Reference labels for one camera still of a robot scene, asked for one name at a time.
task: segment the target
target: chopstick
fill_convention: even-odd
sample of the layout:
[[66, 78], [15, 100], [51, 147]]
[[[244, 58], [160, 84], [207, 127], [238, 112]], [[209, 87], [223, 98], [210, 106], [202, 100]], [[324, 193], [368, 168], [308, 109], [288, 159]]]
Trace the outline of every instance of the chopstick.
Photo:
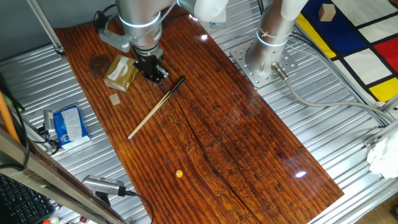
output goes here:
[[138, 124], [135, 130], [127, 137], [130, 140], [142, 127], [143, 125], [151, 118], [156, 111], [167, 101], [167, 99], [176, 91], [176, 89], [184, 82], [185, 77], [182, 77], [180, 81], [172, 88], [170, 91], [166, 93], [165, 96], [155, 105], [155, 107], [149, 112], [149, 114]]

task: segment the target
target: blue and white package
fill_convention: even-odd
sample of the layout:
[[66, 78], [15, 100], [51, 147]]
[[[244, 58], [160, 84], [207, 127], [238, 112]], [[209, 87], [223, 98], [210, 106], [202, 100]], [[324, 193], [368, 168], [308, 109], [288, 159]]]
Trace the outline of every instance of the blue and white package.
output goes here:
[[73, 149], [90, 140], [77, 106], [71, 106], [56, 112], [53, 116], [59, 143], [65, 150]]

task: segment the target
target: wood grain surface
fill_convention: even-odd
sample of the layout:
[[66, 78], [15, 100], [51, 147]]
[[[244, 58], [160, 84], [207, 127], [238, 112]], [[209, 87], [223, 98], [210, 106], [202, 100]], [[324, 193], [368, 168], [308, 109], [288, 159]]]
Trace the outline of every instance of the wood grain surface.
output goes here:
[[[140, 75], [127, 93], [106, 87], [103, 77], [118, 54], [135, 58], [132, 52], [102, 42], [93, 24], [56, 30], [137, 193], [152, 202], [155, 223], [306, 223], [343, 195], [215, 41], [200, 38], [206, 32], [199, 23], [183, 16], [163, 25], [162, 65], [170, 76], [152, 86]], [[297, 178], [299, 172], [305, 175]]]

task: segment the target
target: keyboard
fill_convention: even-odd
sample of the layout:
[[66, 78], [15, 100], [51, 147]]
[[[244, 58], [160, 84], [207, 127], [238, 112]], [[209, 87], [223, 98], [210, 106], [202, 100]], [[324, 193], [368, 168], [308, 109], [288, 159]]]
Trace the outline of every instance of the keyboard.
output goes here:
[[47, 197], [0, 173], [0, 223], [38, 224], [51, 214]]

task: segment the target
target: orange rod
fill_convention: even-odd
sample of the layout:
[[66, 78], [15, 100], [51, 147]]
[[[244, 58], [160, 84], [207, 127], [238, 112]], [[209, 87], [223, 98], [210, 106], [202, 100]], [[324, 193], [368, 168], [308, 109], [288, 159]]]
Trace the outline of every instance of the orange rod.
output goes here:
[[15, 139], [15, 141], [21, 143], [19, 141], [17, 132], [15, 131], [15, 126], [14, 126], [14, 123], [12, 122], [10, 111], [8, 110], [6, 101], [4, 100], [4, 97], [1, 93], [1, 91], [0, 91], [0, 113], [2, 115], [4, 123], [6, 124], [8, 134], [11, 135], [11, 137], [13, 137]]

